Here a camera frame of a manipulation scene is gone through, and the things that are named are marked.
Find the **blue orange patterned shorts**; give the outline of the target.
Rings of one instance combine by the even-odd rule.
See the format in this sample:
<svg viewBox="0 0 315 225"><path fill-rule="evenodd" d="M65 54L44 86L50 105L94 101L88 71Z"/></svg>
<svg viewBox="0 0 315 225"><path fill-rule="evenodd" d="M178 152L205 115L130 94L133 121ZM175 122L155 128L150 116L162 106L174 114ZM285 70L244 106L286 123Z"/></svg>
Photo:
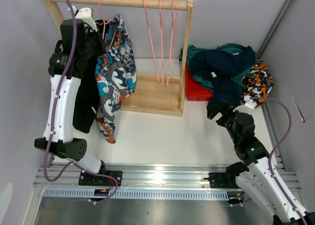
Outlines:
<svg viewBox="0 0 315 225"><path fill-rule="evenodd" d="M96 122L106 141L114 144L115 117L123 101L135 92L137 70L131 39L122 16L117 14L107 26L105 53L97 58L94 74L100 97Z"/></svg>

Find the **navy blue shorts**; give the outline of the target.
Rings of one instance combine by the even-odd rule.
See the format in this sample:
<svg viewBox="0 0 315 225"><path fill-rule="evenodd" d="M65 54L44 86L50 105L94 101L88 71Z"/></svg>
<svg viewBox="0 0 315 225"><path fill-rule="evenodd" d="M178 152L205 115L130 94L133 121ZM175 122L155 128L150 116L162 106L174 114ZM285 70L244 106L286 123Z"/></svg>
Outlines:
<svg viewBox="0 0 315 225"><path fill-rule="evenodd" d="M200 85L211 84L212 97L208 106L222 101L237 107L241 104L244 93L232 78L252 67L256 62L251 46L244 47L238 54L220 49L202 50L190 60L188 68L193 78Z"/></svg>

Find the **orange grey camouflage shorts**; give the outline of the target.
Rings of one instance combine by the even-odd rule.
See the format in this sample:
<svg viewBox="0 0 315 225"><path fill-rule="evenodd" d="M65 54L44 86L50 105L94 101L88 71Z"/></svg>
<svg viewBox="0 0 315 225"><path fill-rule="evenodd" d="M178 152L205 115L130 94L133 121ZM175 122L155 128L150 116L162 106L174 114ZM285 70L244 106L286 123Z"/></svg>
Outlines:
<svg viewBox="0 0 315 225"><path fill-rule="evenodd" d="M244 95L256 97L255 107L260 107L266 101L263 97L268 97L274 85L273 78L263 60L257 59L251 67L250 72L243 79Z"/></svg>

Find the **black shorts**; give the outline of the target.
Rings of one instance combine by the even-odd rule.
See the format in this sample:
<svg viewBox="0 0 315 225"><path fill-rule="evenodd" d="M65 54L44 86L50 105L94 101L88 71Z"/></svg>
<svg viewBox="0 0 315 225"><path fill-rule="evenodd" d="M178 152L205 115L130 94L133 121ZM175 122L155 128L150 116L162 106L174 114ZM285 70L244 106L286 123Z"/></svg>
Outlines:
<svg viewBox="0 0 315 225"><path fill-rule="evenodd" d="M95 80L96 64L96 56L88 59L87 68L83 73L81 85L75 100L73 126L75 129L83 133L90 132L100 102L98 87Z"/></svg>

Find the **teal green shorts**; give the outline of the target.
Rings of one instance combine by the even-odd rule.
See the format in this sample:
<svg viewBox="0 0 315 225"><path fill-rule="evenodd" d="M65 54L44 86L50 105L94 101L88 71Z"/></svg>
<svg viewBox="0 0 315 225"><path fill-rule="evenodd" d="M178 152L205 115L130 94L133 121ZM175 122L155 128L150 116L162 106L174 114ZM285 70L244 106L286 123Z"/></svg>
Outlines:
<svg viewBox="0 0 315 225"><path fill-rule="evenodd" d="M213 92L218 81L214 81L214 72L220 81L225 77L236 85L242 86L243 77L250 72L256 63L258 53L251 46L229 43L217 49L197 48L188 46L188 72L199 86Z"/></svg>

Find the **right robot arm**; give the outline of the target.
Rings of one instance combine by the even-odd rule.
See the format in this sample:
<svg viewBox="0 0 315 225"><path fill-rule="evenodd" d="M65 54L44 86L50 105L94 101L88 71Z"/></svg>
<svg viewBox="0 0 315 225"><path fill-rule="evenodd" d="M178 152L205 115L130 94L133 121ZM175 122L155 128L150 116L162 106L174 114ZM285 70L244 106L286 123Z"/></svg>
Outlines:
<svg viewBox="0 0 315 225"><path fill-rule="evenodd" d="M218 113L216 123L228 131L240 159L226 168L223 183L242 189L274 225L313 225L314 212L296 199L273 165L271 153L255 136L252 115L226 101L207 106L208 119Z"/></svg>

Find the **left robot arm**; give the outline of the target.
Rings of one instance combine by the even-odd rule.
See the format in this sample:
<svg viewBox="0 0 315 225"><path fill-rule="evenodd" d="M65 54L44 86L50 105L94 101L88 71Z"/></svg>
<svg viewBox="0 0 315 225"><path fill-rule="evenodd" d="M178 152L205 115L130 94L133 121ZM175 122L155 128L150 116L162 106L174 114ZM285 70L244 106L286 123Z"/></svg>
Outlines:
<svg viewBox="0 0 315 225"><path fill-rule="evenodd" d="M44 151L45 161L52 154L77 163L90 171L89 179L100 186L107 179L105 163L88 151L86 140L73 136L73 115L88 61L102 54L104 42L93 19L64 20L60 30L62 38L49 60L51 99L47 125L34 146Z"/></svg>

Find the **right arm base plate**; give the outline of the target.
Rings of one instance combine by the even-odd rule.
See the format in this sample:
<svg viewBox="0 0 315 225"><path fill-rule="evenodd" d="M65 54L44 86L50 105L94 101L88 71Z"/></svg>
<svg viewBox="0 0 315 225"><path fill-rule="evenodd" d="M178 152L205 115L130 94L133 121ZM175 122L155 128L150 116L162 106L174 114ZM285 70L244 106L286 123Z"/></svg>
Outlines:
<svg viewBox="0 0 315 225"><path fill-rule="evenodd" d="M210 172L208 177L203 178L208 181L210 188L213 189L237 189L239 188L235 181L235 176L228 172Z"/></svg>

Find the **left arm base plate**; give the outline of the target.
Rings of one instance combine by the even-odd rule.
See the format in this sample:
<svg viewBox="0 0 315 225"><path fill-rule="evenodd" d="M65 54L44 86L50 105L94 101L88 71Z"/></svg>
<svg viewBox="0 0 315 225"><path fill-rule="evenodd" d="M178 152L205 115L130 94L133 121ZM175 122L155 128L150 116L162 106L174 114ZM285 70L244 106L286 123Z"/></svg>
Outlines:
<svg viewBox="0 0 315 225"><path fill-rule="evenodd" d="M122 171L116 171L116 170L107 170L105 175L111 176L116 179L118 182L118 186L121 186L122 183L122 178L123 178L123 172ZM105 178L105 177L100 177L100 176L95 176L91 175L86 172L81 172L78 185L80 186L105 186L105 187L110 187L110 186L115 186L115 182L113 179L110 178Z"/></svg>

